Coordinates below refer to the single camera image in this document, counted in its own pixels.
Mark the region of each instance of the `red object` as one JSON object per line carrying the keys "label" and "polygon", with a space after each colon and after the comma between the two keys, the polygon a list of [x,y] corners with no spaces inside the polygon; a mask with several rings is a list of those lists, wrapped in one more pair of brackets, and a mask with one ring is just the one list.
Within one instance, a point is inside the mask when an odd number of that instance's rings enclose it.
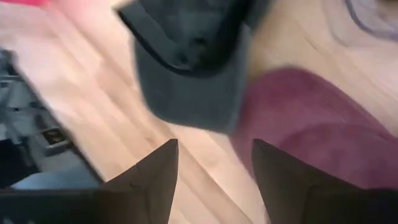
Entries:
{"label": "red object", "polygon": [[44,4],[45,0],[0,0],[0,2],[26,4],[30,6],[41,6]]}
{"label": "red object", "polygon": [[359,187],[398,187],[397,139],[308,71],[284,68],[248,86],[231,142],[251,174],[255,138]]}

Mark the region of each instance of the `cap brim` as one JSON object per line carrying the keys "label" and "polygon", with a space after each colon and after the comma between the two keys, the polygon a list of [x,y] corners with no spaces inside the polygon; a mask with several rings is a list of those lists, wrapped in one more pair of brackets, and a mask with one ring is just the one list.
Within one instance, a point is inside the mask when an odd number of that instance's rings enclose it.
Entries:
{"label": "cap brim", "polygon": [[149,109],[171,123],[231,132],[238,120],[246,83],[250,40],[250,28],[242,25],[228,63],[217,71],[208,71],[216,75],[203,72],[204,78],[170,71],[135,41],[139,81]]}
{"label": "cap brim", "polygon": [[[281,148],[289,136],[319,124],[357,125],[392,138],[375,118],[337,87],[308,71],[283,68],[264,74],[247,87],[231,142],[252,173],[253,139],[263,139]],[[308,146],[306,152],[311,150],[314,148]]]}

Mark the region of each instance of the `floor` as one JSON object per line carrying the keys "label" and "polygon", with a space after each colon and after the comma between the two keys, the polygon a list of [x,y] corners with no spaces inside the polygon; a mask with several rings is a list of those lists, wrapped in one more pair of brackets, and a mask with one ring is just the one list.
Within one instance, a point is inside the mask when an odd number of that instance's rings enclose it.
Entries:
{"label": "floor", "polygon": [[[56,0],[44,11],[0,6],[0,16],[7,18],[0,21],[0,44],[18,52],[21,69],[93,167],[109,180],[178,138],[170,223],[267,223],[256,184],[226,136],[168,124],[146,110],[130,35],[111,10],[121,1],[90,2]],[[35,19],[16,19],[15,12]],[[336,18],[334,24],[345,23]],[[276,1],[251,44],[250,81],[282,65],[307,68],[398,135],[398,46],[370,38],[366,45],[348,47],[337,34],[350,32],[356,40],[359,33],[335,29],[332,35],[330,28],[336,27],[323,1]]]}

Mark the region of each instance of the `baseball cap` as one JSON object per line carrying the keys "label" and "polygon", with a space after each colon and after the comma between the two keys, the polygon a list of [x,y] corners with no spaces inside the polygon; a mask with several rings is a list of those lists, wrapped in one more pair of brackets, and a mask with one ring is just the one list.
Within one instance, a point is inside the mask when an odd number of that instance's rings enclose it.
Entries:
{"label": "baseball cap", "polygon": [[0,190],[0,222],[166,224],[177,169],[171,139],[98,189]]}
{"label": "baseball cap", "polygon": [[251,31],[268,2],[139,0],[119,8],[135,36],[137,73],[149,109],[171,123],[233,130]]}
{"label": "baseball cap", "polygon": [[260,139],[253,141],[257,185],[272,224],[396,223],[398,190],[361,189]]}

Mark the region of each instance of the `maroon rug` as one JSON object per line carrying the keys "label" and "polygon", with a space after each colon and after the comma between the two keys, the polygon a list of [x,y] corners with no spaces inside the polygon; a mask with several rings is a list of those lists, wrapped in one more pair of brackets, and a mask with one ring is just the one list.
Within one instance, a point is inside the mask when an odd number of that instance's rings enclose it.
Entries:
{"label": "maroon rug", "polygon": [[398,187],[398,144],[367,111],[321,77],[283,68],[248,86],[231,142],[252,174],[262,139],[360,187]]}

